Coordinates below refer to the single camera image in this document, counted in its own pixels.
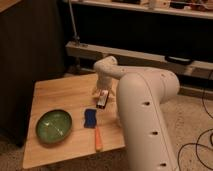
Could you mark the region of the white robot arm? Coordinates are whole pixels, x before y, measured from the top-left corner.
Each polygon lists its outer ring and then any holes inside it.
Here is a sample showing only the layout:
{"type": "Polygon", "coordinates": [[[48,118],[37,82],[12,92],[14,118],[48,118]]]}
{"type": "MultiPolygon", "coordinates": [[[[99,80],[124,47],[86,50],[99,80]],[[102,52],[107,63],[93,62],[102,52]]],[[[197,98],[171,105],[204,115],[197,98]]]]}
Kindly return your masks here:
{"type": "Polygon", "coordinates": [[[108,56],[94,64],[95,90],[116,96],[131,171],[180,171],[160,105],[176,96],[180,83],[165,69],[120,66],[108,56]]]}

